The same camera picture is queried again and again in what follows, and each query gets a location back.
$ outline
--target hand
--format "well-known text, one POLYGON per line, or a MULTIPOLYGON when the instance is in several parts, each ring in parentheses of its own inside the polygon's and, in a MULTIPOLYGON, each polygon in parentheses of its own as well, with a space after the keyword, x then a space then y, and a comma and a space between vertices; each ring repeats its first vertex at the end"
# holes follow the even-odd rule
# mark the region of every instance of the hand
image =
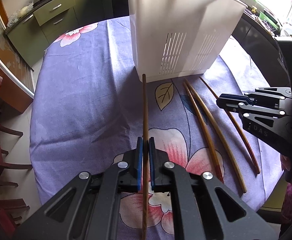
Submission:
POLYGON ((291 170, 291 161, 289 157, 281 155, 282 170, 287 169, 291 170))

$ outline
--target silver screw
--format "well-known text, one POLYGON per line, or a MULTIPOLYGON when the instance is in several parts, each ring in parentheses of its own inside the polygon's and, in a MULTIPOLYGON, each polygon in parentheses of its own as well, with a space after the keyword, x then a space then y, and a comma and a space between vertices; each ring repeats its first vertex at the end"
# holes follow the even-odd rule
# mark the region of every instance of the silver screw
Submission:
POLYGON ((165 163, 164 163, 164 166, 165 166, 166 168, 168 168, 168 169, 171 169, 171 168, 173 168, 173 167, 175 166, 175 164, 172 163, 172 162, 165 162, 165 163))
POLYGON ((128 167, 128 163, 127 162, 119 162, 117 164, 118 167, 124 169, 124 168, 127 168, 128 167))
POLYGON ((213 174, 211 174, 209 171, 203 173, 203 178, 204 179, 212 179, 213 174))
POLYGON ((81 173, 79 173, 79 178, 80 179, 88 179, 89 178, 89 173, 86 171, 82 171, 81 173))

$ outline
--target leaf print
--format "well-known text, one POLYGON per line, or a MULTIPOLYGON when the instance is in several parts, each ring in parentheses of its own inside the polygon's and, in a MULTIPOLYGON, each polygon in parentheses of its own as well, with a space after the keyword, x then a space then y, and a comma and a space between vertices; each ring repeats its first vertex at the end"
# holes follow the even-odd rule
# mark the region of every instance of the leaf print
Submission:
MULTIPOLYGON (((189 100, 188 96, 186 95, 180 95, 183 105, 187 108, 188 111, 190 111, 193 115, 196 115, 195 109, 193 108, 193 104, 189 100)), ((197 107, 202 114, 202 117, 204 119, 204 122, 207 124, 207 115, 205 114, 204 110, 202 109, 201 105, 195 100, 197 107)))
POLYGON ((167 82, 159 85, 155 90, 155 97, 159 109, 162 111, 173 98, 174 95, 174 84, 173 82, 167 82))

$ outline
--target pink flower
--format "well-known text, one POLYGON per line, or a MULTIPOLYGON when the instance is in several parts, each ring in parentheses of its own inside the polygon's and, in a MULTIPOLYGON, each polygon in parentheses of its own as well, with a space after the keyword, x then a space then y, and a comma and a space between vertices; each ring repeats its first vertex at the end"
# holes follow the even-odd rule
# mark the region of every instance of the pink flower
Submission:
MULTIPOLYGON (((208 148, 197 150, 190 160, 187 160, 186 142, 179 130, 175 128, 167 130, 152 128, 149 130, 149 136, 154 137, 157 149, 166 151, 170 161, 185 167, 188 172, 198 175, 205 171, 215 173, 211 166, 208 148)), ((223 159, 219 152, 216 153, 224 176, 223 159)), ((114 158, 114 163, 121 161, 122 158, 123 154, 117 155, 114 158)), ((151 190, 149 182, 148 193, 147 227, 153 227, 161 223, 163 230, 173 235, 173 213, 169 192, 155 193, 151 190)), ((142 228, 142 194, 136 193, 123 197, 119 213, 125 225, 136 229, 142 228)))
POLYGON ((80 28, 75 29, 75 30, 73 30, 71 32, 65 33, 65 34, 61 35, 53 43, 58 42, 58 41, 61 40, 61 42, 60 42, 60 46, 61 47, 65 47, 66 45, 70 45, 74 41, 77 41, 80 38, 81 33, 87 33, 87 32, 90 32, 90 31, 96 29, 97 28, 97 24, 98 23, 89 24, 87 26, 80 27, 80 28))

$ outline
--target yellow leaf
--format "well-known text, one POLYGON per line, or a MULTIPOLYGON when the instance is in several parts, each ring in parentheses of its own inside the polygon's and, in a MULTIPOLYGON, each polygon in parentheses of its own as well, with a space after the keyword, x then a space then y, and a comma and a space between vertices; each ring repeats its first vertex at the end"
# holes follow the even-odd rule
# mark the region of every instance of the yellow leaf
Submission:
POLYGON ((174 95, 174 84, 173 82, 167 82, 159 85, 155 90, 155 97, 159 109, 162 111, 167 106, 174 95))

